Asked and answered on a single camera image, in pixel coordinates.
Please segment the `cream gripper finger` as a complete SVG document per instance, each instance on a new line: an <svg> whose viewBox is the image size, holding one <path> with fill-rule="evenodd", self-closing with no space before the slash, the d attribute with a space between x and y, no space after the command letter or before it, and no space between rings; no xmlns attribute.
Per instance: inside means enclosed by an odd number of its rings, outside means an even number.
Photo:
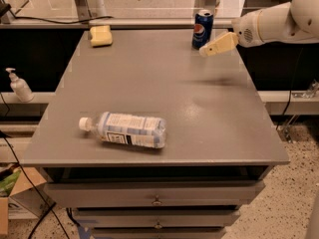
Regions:
<svg viewBox="0 0 319 239"><path fill-rule="evenodd" d="M238 37L233 32L224 32L199 49L203 57L214 56L233 50L238 45Z"/></svg>

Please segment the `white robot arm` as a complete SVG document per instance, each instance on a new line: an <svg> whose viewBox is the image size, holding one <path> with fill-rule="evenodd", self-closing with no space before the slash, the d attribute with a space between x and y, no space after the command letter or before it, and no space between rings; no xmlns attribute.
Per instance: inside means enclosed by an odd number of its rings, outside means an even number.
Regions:
<svg viewBox="0 0 319 239"><path fill-rule="evenodd" d="M292 0L256 10L231 20L232 32L224 32L203 45L203 57L266 43L313 44L319 42L319 0Z"/></svg>

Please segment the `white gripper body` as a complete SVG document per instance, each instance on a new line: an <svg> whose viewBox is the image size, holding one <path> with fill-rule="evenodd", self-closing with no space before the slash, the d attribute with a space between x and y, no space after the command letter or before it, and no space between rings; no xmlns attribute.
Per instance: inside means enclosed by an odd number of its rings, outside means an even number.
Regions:
<svg viewBox="0 0 319 239"><path fill-rule="evenodd" d="M250 48L263 44L258 30L260 13L261 10L253 11L231 21L240 46Z"/></svg>

